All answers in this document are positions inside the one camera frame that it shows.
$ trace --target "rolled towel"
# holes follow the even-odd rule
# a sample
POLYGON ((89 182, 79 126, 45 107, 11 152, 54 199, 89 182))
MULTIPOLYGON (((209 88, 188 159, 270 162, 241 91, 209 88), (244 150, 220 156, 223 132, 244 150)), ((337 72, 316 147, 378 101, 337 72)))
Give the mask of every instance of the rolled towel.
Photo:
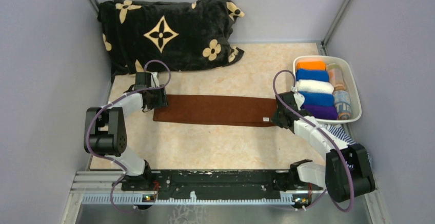
POLYGON ((315 118, 337 120, 338 114, 334 106, 302 105, 302 109, 309 111, 315 118))
POLYGON ((339 120, 349 120, 352 116, 352 108, 350 105, 350 95, 346 91, 335 91, 334 106, 339 114, 339 120))
POLYGON ((305 105, 334 106, 334 96, 325 93, 299 92, 305 97, 305 105))
POLYGON ((326 71, 300 69, 296 72, 296 81, 300 79, 313 79, 320 82, 329 82, 329 75, 326 71))
POLYGON ((325 70, 326 64, 322 61, 315 62, 299 62, 296 64, 296 70, 306 69, 306 70, 325 70))
POLYGON ((318 80, 302 79, 296 83, 299 92, 315 92, 332 94, 334 87, 331 83, 320 82, 318 80))

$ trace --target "blue and white striped fabric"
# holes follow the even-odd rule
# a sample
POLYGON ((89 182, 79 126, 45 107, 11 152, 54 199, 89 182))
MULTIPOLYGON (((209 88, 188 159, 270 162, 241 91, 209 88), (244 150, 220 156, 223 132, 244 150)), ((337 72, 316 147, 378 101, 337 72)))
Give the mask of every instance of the blue and white striped fabric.
MULTIPOLYGON (((355 140, 351 138, 346 131, 344 131, 344 128, 341 125, 333 126, 331 124, 322 124, 323 128, 328 130, 328 132, 332 133, 335 137, 338 139, 341 139, 342 141, 346 142, 348 145, 356 144, 355 140)), ((368 161, 370 163, 370 166, 373 167, 371 164, 371 156, 367 152, 368 161)))

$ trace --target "beige floor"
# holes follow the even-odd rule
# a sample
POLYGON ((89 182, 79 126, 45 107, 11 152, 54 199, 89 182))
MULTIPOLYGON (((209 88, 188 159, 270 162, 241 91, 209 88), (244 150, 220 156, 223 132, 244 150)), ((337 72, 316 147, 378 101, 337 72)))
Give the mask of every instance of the beige floor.
MULTIPOLYGON (((282 69, 291 70, 293 60, 317 55, 316 44, 239 44, 245 50, 240 62, 200 72, 176 72, 166 88, 168 94, 202 94, 274 98, 272 80, 282 69)), ((161 74, 160 83, 167 80, 161 74)), ((134 75, 117 76, 110 100, 134 83, 134 75)), ((289 74, 277 80, 279 92, 292 85, 289 74)), ((320 155, 300 137, 278 127, 254 128, 160 123, 153 111, 137 111, 126 119, 128 146, 153 169, 288 169, 292 162, 320 155)), ((115 168, 94 158, 92 169, 115 168)))

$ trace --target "bottle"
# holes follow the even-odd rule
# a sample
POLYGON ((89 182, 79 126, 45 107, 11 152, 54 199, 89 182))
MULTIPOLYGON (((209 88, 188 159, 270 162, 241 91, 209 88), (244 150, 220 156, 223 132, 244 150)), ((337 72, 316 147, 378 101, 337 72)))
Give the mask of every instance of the bottle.
POLYGON ((334 91, 346 91, 346 84, 343 79, 343 71, 338 64, 328 64, 326 66, 328 71, 329 82, 334 86, 334 91))

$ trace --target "pillow with flower pattern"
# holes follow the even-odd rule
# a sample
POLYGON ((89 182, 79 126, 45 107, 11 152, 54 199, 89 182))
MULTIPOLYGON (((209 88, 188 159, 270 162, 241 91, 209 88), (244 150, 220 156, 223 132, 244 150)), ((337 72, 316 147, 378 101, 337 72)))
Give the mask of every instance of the pillow with flower pattern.
MULTIPOLYGON (((231 0, 194 3, 114 0, 99 5, 98 20, 112 63, 112 75, 136 73, 152 59, 173 71, 205 70, 239 61, 244 51, 228 38, 245 14, 231 0)), ((148 71, 165 68, 151 63, 148 71)))

